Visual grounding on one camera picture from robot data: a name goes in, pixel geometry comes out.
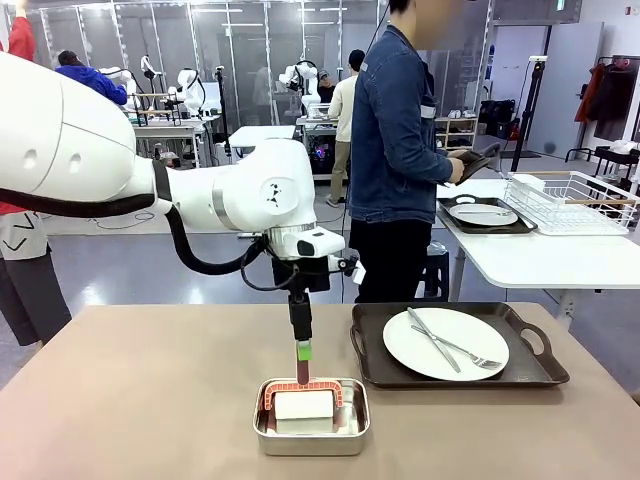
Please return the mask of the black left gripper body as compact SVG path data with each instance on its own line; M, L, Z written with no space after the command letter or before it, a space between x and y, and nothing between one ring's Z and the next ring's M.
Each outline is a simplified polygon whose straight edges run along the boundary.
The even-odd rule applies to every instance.
M331 288L326 257L297 260L273 257L271 265L275 287L279 290L316 293L328 291Z

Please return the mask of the person's right hand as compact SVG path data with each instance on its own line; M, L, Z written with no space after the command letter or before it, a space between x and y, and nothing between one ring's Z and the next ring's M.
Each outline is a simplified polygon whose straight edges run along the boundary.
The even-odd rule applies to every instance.
M453 150L448 153L448 159L452 166L450 183L456 184L461 180L465 170L464 159L468 153L469 150L466 149Z

